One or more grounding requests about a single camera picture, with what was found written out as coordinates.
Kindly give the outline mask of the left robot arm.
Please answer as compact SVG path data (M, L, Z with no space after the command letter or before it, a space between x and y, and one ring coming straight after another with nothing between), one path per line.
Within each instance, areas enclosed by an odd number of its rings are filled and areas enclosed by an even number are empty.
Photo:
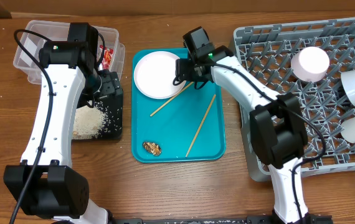
M3 181L15 212L54 223L113 223L72 167L72 141L122 135L124 45L116 29L31 21L14 32L14 65L41 88L30 140Z

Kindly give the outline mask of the gold foil wrapper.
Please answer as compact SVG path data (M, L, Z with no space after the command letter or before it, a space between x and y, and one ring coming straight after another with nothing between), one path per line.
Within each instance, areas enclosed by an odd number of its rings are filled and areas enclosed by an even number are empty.
M159 156L162 153L161 147L155 142L144 142L143 148L154 156Z

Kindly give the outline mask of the small white rice bowl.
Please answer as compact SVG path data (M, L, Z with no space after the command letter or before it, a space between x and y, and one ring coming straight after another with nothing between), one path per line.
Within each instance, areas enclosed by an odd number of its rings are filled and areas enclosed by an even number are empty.
M318 82L324 78L330 65L328 54L318 47L306 47L291 60L294 75L304 82Z

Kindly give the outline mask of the large white plate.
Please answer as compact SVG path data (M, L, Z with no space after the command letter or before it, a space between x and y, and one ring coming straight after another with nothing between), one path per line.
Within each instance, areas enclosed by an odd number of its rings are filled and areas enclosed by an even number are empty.
M162 100L180 92L186 81L173 85L176 77L176 54L167 51L155 51L139 60L134 69L134 82L145 96Z

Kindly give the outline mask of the red snack wrapper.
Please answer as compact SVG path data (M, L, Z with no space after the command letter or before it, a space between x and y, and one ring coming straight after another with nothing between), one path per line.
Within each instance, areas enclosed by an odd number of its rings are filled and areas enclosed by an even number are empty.
M99 65L99 70L110 69L114 50L100 45L98 57L101 57L102 52L104 52L104 56L101 64Z

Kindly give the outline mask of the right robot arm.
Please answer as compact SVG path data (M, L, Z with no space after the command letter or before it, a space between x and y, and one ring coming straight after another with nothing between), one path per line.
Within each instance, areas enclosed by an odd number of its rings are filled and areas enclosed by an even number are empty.
M272 178L276 223L305 223L300 167L308 143L300 104L291 94L279 94L258 81L226 46L214 47L207 32L197 27L183 35L187 58L176 61L174 84L207 82L227 90L246 111L247 141L268 166Z

